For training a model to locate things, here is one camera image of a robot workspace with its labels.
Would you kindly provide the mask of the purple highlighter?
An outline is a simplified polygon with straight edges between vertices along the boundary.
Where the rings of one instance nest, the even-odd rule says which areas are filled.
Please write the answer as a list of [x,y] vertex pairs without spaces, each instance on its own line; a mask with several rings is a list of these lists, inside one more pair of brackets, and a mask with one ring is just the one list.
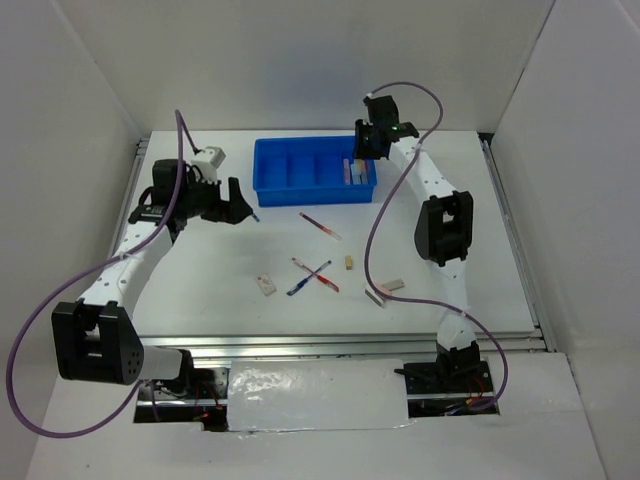
[[342,160],[342,164],[343,164],[343,182],[344,185],[350,185],[351,184],[351,171],[350,171],[350,161],[347,158],[344,158]]

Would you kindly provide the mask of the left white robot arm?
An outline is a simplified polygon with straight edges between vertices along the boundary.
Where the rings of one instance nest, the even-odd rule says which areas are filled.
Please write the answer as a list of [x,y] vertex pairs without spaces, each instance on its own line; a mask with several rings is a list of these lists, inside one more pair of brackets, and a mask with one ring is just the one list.
[[228,180],[221,196],[217,170],[224,161],[217,147],[199,151],[180,165],[158,160],[152,184],[133,208],[112,263],[74,302],[60,302],[51,321],[58,370],[66,380],[131,385],[161,382],[176,399],[189,397],[197,373],[189,351],[146,347],[132,316],[153,271],[192,218],[236,225],[252,216],[239,181]]

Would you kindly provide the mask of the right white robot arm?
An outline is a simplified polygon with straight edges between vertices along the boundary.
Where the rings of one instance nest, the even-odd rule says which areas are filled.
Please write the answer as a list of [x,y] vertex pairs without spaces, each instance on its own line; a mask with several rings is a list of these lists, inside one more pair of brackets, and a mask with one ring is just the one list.
[[466,260],[472,243],[474,199],[449,182],[419,142],[410,122],[402,123],[392,96],[367,96],[368,119],[355,123],[354,156],[390,160],[406,174],[419,213],[414,245],[446,295],[436,335],[436,379],[448,392],[460,391],[480,364],[472,322],[466,316]]

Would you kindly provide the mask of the blue compartment tray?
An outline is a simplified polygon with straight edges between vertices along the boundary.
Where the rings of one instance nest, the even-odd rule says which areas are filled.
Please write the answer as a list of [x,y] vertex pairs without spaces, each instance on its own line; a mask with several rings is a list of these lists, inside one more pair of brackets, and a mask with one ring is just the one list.
[[369,203],[377,172],[369,160],[369,184],[344,185],[344,158],[353,161],[354,137],[262,138],[254,143],[253,189],[261,207]]

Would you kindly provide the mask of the white red eraser pack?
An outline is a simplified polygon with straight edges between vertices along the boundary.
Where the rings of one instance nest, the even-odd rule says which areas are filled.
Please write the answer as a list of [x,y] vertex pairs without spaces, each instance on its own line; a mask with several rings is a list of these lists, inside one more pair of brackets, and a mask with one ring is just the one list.
[[277,291],[277,287],[267,274],[257,275],[255,281],[265,296],[270,296]]

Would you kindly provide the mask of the red pen upper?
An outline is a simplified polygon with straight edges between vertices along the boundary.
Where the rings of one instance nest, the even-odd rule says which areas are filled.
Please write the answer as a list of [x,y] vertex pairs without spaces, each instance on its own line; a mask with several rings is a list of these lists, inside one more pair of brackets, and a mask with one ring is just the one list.
[[327,234],[327,235],[331,236],[332,238],[336,239],[337,241],[341,240],[341,236],[339,234],[337,234],[334,230],[332,230],[329,227],[321,224],[319,221],[313,219],[312,217],[310,217],[309,215],[305,214],[304,212],[299,212],[299,216],[301,218],[303,218],[304,220],[306,220],[307,222],[309,222],[312,225],[314,225],[316,228],[318,228],[321,231],[323,231],[325,234]]

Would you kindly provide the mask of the grey white eraser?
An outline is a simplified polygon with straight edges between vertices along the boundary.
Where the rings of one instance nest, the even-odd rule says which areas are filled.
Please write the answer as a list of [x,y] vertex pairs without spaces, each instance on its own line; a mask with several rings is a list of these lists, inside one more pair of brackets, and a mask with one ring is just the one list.
[[402,279],[396,279],[389,282],[384,283],[383,285],[387,285],[393,289],[393,291],[404,288],[405,283]]

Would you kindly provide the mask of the white foil cover sheet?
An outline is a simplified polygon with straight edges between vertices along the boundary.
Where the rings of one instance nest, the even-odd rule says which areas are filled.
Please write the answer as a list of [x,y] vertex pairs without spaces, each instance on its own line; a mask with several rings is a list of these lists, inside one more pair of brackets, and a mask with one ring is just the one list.
[[227,389],[234,432],[386,430],[409,424],[399,359],[237,361]]

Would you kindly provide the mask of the aluminium frame rail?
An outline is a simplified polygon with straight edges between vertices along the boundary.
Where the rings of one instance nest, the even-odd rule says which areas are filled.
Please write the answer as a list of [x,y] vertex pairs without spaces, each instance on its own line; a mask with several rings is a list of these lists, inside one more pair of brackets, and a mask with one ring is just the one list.
[[189,350],[201,361],[434,355],[433,334],[147,337],[145,346]]

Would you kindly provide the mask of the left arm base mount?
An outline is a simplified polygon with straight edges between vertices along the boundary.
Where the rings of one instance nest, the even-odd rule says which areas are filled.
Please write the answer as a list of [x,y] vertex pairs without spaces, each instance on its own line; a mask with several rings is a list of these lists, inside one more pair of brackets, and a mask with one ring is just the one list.
[[205,431],[228,430],[228,381],[230,369],[198,369],[195,380],[179,387],[169,382],[144,384],[135,404],[135,424],[195,423]]

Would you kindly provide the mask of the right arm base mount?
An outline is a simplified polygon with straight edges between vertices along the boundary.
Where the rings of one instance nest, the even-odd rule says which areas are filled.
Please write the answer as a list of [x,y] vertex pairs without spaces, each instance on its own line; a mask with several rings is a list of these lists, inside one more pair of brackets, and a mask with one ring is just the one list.
[[494,384],[486,361],[461,376],[445,377],[435,362],[405,363],[394,373],[405,383],[411,419],[497,414]]

